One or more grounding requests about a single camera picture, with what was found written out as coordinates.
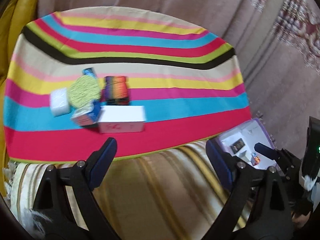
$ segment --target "metal screw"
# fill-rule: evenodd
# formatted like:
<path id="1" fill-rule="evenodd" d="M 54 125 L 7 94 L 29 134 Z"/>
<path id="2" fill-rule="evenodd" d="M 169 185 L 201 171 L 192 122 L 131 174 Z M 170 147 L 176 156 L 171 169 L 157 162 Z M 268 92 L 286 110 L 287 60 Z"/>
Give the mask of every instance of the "metal screw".
<path id="1" fill-rule="evenodd" d="M 79 168 L 82 168 L 84 165 L 85 165 L 85 161 L 78 161 L 78 162 L 77 162 L 77 166 L 78 166 Z"/>
<path id="2" fill-rule="evenodd" d="M 244 162 L 238 162 L 237 166 L 241 169 L 245 168 L 245 163 Z"/>
<path id="3" fill-rule="evenodd" d="M 54 169 L 54 166 L 51 164 L 47 167 L 47 171 L 52 171 Z"/>
<path id="4" fill-rule="evenodd" d="M 277 169 L 274 166 L 270 166 L 269 171 L 272 173 L 275 173 L 277 171 Z"/>

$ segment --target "yellow-green round object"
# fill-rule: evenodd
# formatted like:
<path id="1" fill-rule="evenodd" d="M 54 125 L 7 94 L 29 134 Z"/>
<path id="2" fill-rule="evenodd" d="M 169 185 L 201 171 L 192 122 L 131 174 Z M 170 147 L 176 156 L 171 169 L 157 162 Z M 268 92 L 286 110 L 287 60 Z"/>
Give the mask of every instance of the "yellow-green round object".
<path id="1" fill-rule="evenodd" d="M 69 103 L 75 108 L 81 108 L 93 100 L 99 100 L 101 90 L 98 80 L 83 75 L 68 88 Z"/>

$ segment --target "magenta stripe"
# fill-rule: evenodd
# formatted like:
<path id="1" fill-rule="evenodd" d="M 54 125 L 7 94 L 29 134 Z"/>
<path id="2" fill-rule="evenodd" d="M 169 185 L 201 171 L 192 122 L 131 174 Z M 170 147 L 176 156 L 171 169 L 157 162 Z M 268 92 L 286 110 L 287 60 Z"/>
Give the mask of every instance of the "magenta stripe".
<path id="1" fill-rule="evenodd" d="M 130 100 L 154 100 L 167 98 L 236 97 L 244 92 L 244 84 L 240 84 L 231 90 L 192 88 L 134 88 L 129 89 L 129 98 Z M 23 106 L 50 106 L 49 95 L 36 95 L 24 91 L 10 79 L 7 79 L 6 81 L 5 95 Z"/>
<path id="2" fill-rule="evenodd" d="M 76 26 L 64 24 L 55 14 L 51 14 L 53 19 L 61 26 L 78 32 L 85 33 L 98 33 L 107 34 L 114 36 L 138 36 L 138 37 L 148 37 L 148 38 L 160 38 L 169 40 L 196 40 L 209 33 L 205 30 L 200 34 L 190 33 L 190 34 L 172 34 L 172 33 L 160 33 L 153 31 L 142 31 L 142 30 L 126 30 L 126 29 L 113 29 L 113 28 L 101 28 L 101 27 L 91 27 L 91 26 Z"/>

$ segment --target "yellow chair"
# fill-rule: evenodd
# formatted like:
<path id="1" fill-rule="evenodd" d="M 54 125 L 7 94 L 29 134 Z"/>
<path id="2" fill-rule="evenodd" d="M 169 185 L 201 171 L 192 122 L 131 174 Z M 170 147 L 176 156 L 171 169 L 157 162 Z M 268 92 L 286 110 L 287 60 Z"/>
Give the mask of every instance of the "yellow chair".
<path id="1" fill-rule="evenodd" d="M 3 129 L 3 101 L 5 79 L 18 36 L 27 23 L 35 19 L 37 0 L 10 0 L 0 18 L 0 193 L 5 196 L 4 175 L 9 158 L 6 154 Z"/>

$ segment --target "rainbow colored item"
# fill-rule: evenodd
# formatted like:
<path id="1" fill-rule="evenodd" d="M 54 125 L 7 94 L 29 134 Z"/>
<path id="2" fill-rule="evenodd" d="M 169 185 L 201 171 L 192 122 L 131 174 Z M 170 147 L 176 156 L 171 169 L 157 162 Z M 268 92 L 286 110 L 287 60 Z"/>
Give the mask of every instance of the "rainbow colored item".
<path id="1" fill-rule="evenodd" d="M 130 105 L 144 106 L 145 130 L 100 134 L 70 114 L 53 117 L 50 92 L 93 68 L 126 76 Z M 132 158 L 212 137 L 250 119 L 231 45 L 197 25 L 121 7 L 78 8 L 37 19 L 23 29 L 10 63 L 4 129 L 11 159 L 85 160 L 106 138 L 117 157 Z"/>
<path id="2" fill-rule="evenodd" d="M 105 101 L 108 105 L 126 106 L 129 104 L 128 88 L 125 76 L 105 77 Z"/>

